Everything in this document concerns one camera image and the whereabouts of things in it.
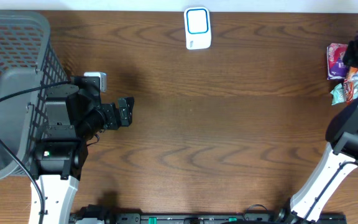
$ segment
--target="wooden table surface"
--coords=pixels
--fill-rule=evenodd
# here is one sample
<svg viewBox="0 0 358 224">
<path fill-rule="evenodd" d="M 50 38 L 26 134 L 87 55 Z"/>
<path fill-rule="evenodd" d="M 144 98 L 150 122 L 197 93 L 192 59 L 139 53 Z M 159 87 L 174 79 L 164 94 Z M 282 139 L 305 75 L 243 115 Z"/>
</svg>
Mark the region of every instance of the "wooden table surface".
<svg viewBox="0 0 358 224">
<path fill-rule="evenodd" d="M 185 47 L 181 12 L 41 12 L 74 75 L 108 74 L 102 101 L 134 96 L 134 122 L 89 147 L 73 212 L 280 208 L 324 151 L 331 106 L 326 47 L 355 14 L 211 13 L 209 49 Z M 30 182 L 0 181 L 0 223 L 27 223 Z M 358 169 L 324 208 L 358 223 Z"/>
</svg>

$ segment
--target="gray plastic basket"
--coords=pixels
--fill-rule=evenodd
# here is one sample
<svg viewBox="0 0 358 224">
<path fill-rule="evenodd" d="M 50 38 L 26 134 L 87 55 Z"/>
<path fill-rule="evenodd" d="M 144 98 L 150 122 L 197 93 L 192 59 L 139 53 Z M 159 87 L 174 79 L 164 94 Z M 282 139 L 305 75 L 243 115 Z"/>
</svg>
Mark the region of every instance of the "gray plastic basket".
<svg viewBox="0 0 358 224">
<path fill-rule="evenodd" d="M 35 12 L 0 11 L 0 97 L 66 79 L 48 20 Z M 45 90 L 0 103 L 0 138 L 27 167 L 46 121 Z M 0 146 L 0 179 L 10 174 L 24 173 Z"/>
</svg>

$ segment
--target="white wall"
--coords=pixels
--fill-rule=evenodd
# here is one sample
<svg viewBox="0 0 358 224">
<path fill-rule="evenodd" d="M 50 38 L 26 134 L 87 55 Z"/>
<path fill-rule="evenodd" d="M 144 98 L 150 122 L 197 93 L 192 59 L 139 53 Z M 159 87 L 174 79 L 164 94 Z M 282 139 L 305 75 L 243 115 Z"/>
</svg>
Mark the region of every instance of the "white wall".
<svg viewBox="0 0 358 224">
<path fill-rule="evenodd" d="M 205 6 L 214 12 L 350 12 L 358 0 L 0 0 L 0 9 L 184 11 Z"/>
</svg>

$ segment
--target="purple snack bag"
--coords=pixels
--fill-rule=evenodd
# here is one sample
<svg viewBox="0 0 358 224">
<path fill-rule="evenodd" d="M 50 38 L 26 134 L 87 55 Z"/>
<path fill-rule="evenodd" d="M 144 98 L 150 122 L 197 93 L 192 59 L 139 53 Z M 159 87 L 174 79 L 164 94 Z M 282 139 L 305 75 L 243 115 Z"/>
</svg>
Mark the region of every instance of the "purple snack bag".
<svg viewBox="0 0 358 224">
<path fill-rule="evenodd" d="M 328 80 L 345 79 L 349 67 L 343 64 L 347 44 L 330 44 L 327 47 Z"/>
</svg>

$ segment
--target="wooden table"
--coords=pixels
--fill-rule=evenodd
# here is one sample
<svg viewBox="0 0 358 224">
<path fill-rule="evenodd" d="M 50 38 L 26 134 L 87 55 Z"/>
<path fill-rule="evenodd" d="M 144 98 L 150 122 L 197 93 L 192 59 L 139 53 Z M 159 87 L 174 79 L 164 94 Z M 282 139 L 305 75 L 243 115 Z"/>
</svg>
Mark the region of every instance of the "wooden table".
<svg viewBox="0 0 358 224">
<path fill-rule="evenodd" d="M 74 75 L 108 74 L 104 102 L 134 96 L 134 122 L 89 147 L 73 211 L 280 208 L 316 167 L 331 106 L 326 47 L 355 14 L 212 13 L 209 49 L 185 47 L 180 12 L 41 12 Z M 0 223 L 27 223 L 30 182 L 0 181 Z M 324 208 L 358 223 L 358 169 Z"/>
</svg>

